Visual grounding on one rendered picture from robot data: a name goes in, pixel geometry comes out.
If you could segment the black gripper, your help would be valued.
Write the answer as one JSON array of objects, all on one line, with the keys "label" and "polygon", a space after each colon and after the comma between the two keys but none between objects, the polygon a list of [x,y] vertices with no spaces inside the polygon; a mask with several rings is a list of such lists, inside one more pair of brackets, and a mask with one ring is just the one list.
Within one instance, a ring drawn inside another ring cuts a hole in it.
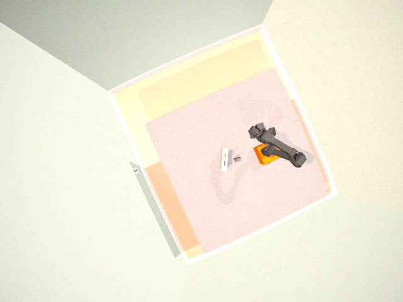
[{"label": "black gripper", "polygon": [[[274,136],[276,135],[276,132],[275,132],[275,127],[272,127],[272,128],[268,128],[268,130],[267,131],[270,131]],[[250,136],[250,139],[252,139],[252,138],[255,138],[254,136],[252,136],[251,134],[249,134],[249,136]]]}]

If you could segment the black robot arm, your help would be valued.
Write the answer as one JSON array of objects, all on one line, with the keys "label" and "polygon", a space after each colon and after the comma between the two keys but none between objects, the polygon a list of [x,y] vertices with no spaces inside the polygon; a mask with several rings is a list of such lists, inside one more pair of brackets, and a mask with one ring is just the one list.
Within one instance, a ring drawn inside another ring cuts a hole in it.
[{"label": "black robot arm", "polygon": [[[270,157],[275,155],[290,161],[291,164],[296,168],[300,168],[307,160],[306,156],[302,152],[298,152],[297,149],[291,148],[287,144],[275,138],[270,131],[265,129],[264,123],[258,123],[256,126],[250,127],[247,132],[254,136],[259,142],[264,143],[264,145],[268,144],[261,149],[261,153],[264,156]],[[278,149],[275,149],[275,147]]]}]

